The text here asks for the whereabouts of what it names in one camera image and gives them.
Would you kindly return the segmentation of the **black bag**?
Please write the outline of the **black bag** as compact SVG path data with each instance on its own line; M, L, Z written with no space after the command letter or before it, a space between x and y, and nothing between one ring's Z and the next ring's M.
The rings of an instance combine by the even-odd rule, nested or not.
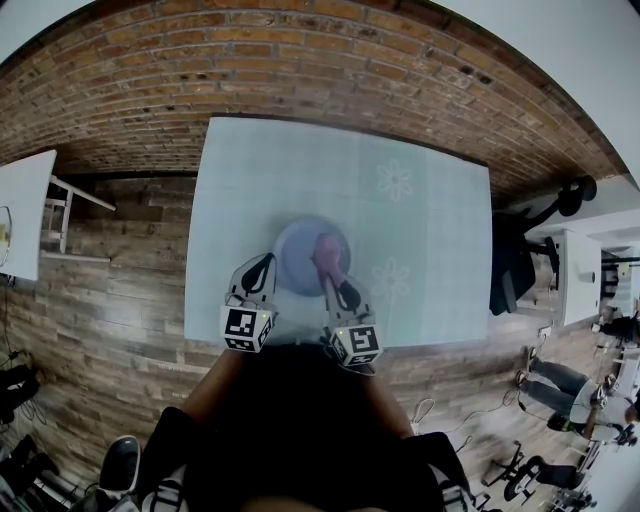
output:
M0 370L0 424L10 424L14 411L36 395L40 387L37 373L27 365Z

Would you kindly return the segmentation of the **person's black clothed torso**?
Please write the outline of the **person's black clothed torso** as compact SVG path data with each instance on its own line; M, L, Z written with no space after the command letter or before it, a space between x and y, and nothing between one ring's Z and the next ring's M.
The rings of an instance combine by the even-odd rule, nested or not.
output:
M143 451L139 493L189 512L450 512L470 485L441 432L396 438L376 422L361 374L317 345L280 345L247 362L207 424L163 411Z

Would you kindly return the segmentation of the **person's right forearm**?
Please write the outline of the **person's right forearm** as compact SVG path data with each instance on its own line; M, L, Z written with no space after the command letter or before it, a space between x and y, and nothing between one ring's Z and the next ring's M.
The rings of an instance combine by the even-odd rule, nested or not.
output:
M377 375L363 377L361 386L372 415L385 432L399 439L415 435L408 415Z

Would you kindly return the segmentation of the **glass bowl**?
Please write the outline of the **glass bowl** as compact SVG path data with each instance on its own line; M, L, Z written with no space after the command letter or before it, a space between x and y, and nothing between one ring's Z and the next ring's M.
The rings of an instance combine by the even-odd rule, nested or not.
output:
M0 268L3 267L9 257L13 232L13 220L11 210L7 205L0 206Z

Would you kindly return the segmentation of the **white desk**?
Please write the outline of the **white desk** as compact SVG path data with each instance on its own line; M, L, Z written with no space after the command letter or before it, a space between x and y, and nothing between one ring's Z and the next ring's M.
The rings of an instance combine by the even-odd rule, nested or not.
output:
M618 256L587 235L556 228L547 236L559 257L554 322L569 326L596 317L603 307L631 316L640 296L640 256Z

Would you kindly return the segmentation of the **purple fleece cloth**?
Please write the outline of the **purple fleece cloth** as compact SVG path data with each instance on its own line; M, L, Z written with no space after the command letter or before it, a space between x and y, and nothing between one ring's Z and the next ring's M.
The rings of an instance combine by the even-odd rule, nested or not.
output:
M325 286L329 279L335 288L345 281L345 272L341 269L342 247L332 234L320 234L315 243L311 260L316 267L320 284Z

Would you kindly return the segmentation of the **person's left forearm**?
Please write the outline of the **person's left forearm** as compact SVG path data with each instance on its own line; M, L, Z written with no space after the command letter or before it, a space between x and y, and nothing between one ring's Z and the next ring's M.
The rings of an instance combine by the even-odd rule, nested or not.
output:
M225 350L186 398L181 410L197 424L209 423L217 415L246 362L246 354Z

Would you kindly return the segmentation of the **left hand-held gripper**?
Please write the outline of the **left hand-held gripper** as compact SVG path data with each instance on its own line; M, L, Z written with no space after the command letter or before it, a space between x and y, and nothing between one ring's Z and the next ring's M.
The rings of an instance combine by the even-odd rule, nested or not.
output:
M276 283L277 258L271 252L251 258L234 271L230 294L220 308L220 336L228 349L259 353L264 347L278 315L269 303Z

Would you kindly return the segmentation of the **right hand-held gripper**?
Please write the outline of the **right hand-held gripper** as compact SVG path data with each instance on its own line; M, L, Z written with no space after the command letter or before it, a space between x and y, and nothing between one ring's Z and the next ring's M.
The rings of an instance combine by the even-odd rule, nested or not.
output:
M372 311L369 291L357 280L344 280L340 287L326 281L329 314L325 346L344 368L373 363L383 352Z

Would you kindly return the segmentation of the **black office chair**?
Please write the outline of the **black office chair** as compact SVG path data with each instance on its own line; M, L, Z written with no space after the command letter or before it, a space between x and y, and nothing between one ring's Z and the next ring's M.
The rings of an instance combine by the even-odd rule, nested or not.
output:
M523 496L524 501L528 501L535 493L535 484L574 491L586 477L575 466L549 464L539 455L525 459L522 444L515 441L514 445L516 450L510 460L500 462L492 459L481 479L481 484L486 488L504 482L503 497L507 502L518 496Z
M575 215L584 202L597 194L596 181L590 176L563 184L556 198L545 209L531 216L529 207L519 212L497 212L492 217L492 270L489 309L495 316L514 313L517 301L536 281L532 256L546 256L555 277L559 276L560 257L550 237L542 245L529 242L526 234L547 221L553 214Z

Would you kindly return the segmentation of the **white side table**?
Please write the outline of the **white side table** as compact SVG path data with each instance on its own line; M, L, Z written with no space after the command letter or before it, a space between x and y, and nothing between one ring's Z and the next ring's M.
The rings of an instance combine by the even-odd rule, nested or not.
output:
M67 251L70 213L79 197L106 210L116 206L53 174L57 152L49 150L0 167L0 206L11 210L13 232L7 263L0 273L37 281L42 259L108 263L109 257Z

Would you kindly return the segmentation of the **light blue floral tablecloth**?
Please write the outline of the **light blue floral tablecloth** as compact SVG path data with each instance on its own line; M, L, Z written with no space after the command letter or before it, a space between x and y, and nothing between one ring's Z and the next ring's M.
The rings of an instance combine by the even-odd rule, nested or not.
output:
M210 121L188 238L184 334L220 344L232 273L306 216L329 219L371 295L386 348L478 341L488 330L491 198L484 166L418 145L310 124ZM324 294L276 287L275 336L306 338Z

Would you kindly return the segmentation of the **blue round bowl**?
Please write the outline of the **blue round bowl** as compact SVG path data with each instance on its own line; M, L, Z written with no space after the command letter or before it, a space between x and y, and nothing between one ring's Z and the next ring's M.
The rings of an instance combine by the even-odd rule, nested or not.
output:
M342 231L329 219L306 216L290 223L275 241L273 254L277 260L278 287L303 297L324 294L312 261L316 241L321 235L330 235L337 240L340 249L339 269L349 271L351 250Z

